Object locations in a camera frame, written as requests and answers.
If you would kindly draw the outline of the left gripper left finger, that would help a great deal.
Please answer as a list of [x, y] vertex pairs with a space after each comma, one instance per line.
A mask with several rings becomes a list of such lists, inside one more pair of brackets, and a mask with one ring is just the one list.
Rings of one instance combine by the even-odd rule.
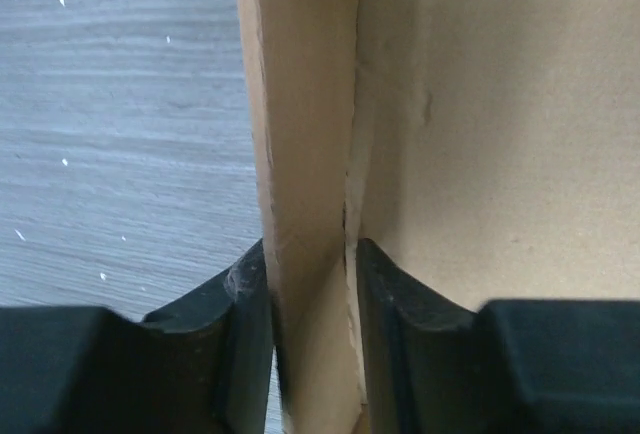
[[1, 311], [5, 433], [261, 433], [273, 356], [261, 244], [132, 321], [102, 306]]

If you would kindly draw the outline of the brown cardboard box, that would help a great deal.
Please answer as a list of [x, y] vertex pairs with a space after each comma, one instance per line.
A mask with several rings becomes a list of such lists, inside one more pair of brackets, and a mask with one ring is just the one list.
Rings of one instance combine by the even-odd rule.
[[639, 0], [237, 0], [283, 429], [371, 430], [356, 254], [639, 305]]

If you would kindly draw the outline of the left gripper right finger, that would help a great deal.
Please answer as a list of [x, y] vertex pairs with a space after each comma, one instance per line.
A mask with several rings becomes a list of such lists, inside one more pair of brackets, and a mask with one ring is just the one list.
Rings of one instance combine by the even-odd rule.
[[635, 433], [639, 305], [497, 299], [469, 311], [359, 242], [375, 433]]

